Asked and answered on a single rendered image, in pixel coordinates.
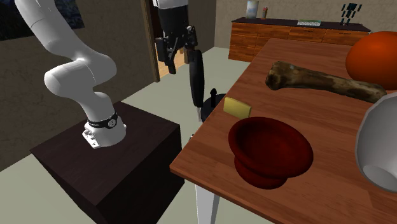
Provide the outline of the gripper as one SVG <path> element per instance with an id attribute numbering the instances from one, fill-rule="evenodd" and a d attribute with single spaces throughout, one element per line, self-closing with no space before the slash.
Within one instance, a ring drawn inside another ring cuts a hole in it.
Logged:
<path id="1" fill-rule="evenodd" d="M 158 16 L 165 38 L 155 39 L 157 57 L 168 67 L 171 74 L 176 74 L 174 57 L 178 49 L 174 46 L 175 39 L 178 38 L 178 48 L 182 46 L 185 48 L 185 63 L 189 64 L 190 55 L 198 45 L 196 30 L 194 26 L 189 25 L 187 6 L 159 8 Z"/>

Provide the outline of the black chair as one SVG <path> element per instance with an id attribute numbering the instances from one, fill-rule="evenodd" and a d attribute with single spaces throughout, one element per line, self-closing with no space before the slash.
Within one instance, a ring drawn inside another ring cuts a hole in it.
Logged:
<path id="1" fill-rule="evenodd" d="M 197 108 L 198 118 L 205 122 L 215 107 L 220 103 L 225 94 L 219 94 L 215 88 L 210 91 L 210 98 L 204 99 L 205 76 L 203 56 L 200 50 L 189 53 L 190 88 L 192 101 Z"/>

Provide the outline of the wooden sideboard with dark top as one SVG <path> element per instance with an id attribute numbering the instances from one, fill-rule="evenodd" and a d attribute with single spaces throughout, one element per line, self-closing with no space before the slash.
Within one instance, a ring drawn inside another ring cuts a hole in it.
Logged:
<path id="1" fill-rule="evenodd" d="M 289 39 L 337 45 L 354 45 L 371 33 L 351 22 L 360 4 L 344 4 L 339 22 L 276 18 L 238 18 L 232 21 L 228 58 L 251 62 L 270 39 Z"/>

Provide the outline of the yellow block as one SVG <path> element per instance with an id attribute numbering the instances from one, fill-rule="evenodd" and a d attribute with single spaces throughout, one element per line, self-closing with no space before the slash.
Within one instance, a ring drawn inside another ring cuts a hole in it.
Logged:
<path id="1" fill-rule="evenodd" d="M 251 114 L 251 108 L 252 107 L 246 103 L 231 97 L 225 97 L 223 111 L 239 119 L 248 118 Z"/>

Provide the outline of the brown bone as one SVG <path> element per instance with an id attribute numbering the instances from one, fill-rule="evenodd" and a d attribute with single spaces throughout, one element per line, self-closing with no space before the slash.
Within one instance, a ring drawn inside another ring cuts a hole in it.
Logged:
<path id="1" fill-rule="evenodd" d="M 265 84 L 271 90 L 309 88 L 324 90 L 370 103 L 377 102 L 387 94 L 378 84 L 350 80 L 313 71 L 284 61 L 277 61 L 272 64 Z"/>

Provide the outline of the dark red bowl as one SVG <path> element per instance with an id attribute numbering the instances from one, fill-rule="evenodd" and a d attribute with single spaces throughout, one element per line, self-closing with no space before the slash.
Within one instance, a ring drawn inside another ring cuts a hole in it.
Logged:
<path id="1" fill-rule="evenodd" d="M 266 117 L 235 123 L 228 133 L 240 177 L 257 188 L 279 188 L 311 167 L 314 153 L 308 140 L 292 126 Z"/>

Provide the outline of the dark robot stand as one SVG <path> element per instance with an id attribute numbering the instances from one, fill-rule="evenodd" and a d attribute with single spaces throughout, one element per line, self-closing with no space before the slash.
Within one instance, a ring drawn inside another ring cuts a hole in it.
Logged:
<path id="1" fill-rule="evenodd" d="M 185 183 L 169 168 L 181 151 L 180 126 L 123 102 L 114 107 L 127 126 L 120 143 L 93 149 L 80 122 L 31 153 L 96 224 L 157 224 Z"/>

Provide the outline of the wooden table with white legs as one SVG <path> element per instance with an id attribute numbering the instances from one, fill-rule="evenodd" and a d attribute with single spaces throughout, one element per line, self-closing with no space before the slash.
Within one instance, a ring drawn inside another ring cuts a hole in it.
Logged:
<path id="1" fill-rule="evenodd" d="M 311 168 L 279 188 L 246 183 L 234 167 L 228 132 L 237 121 L 219 104 L 171 163 L 171 171 L 276 224 L 397 224 L 397 193 L 373 186 L 356 165 L 356 133 L 369 103 L 326 91 L 270 90 L 277 61 L 346 77 L 349 47 L 270 39 L 227 95 L 252 107 L 252 116 L 294 127 L 314 152 Z"/>

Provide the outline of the orange ball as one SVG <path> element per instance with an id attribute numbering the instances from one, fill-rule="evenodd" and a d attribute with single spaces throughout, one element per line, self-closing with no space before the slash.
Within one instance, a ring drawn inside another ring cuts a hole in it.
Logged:
<path id="1" fill-rule="evenodd" d="M 397 32 L 379 31 L 360 39 L 349 50 L 345 67 L 354 80 L 397 90 Z"/>

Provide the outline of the grey bowl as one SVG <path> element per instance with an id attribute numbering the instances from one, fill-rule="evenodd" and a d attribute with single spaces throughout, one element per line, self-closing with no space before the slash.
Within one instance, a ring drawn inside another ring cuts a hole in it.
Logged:
<path id="1" fill-rule="evenodd" d="M 397 193 L 397 92 L 381 97 L 366 111 L 356 135 L 355 157 L 369 182 Z"/>

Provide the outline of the wooden door frame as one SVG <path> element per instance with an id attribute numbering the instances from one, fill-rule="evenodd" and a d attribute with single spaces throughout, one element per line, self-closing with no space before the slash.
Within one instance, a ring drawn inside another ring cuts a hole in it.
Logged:
<path id="1" fill-rule="evenodd" d="M 156 37 L 154 37 L 153 28 L 152 28 L 151 7 L 154 7 L 157 10 L 157 12 L 158 12 L 159 8 L 167 9 L 167 8 L 176 8 L 176 7 L 180 7 L 180 6 L 188 7 L 189 0 L 140 0 L 140 2 L 141 2 L 142 9 L 143 9 L 144 24 L 146 25 L 145 31 L 146 31 L 146 34 L 148 37 L 148 47 L 149 47 L 148 52 L 151 56 L 151 64 L 153 66 L 154 78 L 155 78 L 156 82 L 159 82 L 160 81 L 160 73 L 158 70 L 158 63 L 160 61 L 158 60 L 158 57 L 157 57 L 157 49 L 156 49 L 156 43 L 155 43 Z M 164 35 L 165 34 L 162 31 L 162 36 L 160 38 L 165 38 Z M 178 38 L 175 39 L 174 46 L 176 46 L 178 51 L 180 49 L 183 49 L 185 52 L 185 48 L 183 46 L 178 48 L 177 43 L 178 43 Z"/>

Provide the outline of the dark wall picture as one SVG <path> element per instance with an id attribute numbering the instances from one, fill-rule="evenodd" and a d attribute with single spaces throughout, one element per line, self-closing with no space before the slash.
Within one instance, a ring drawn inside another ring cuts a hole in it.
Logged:
<path id="1" fill-rule="evenodd" d="M 72 29 L 85 27 L 75 0 L 55 0 L 55 5 Z M 0 41 L 33 35 L 18 11 L 15 0 L 0 0 Z"/>

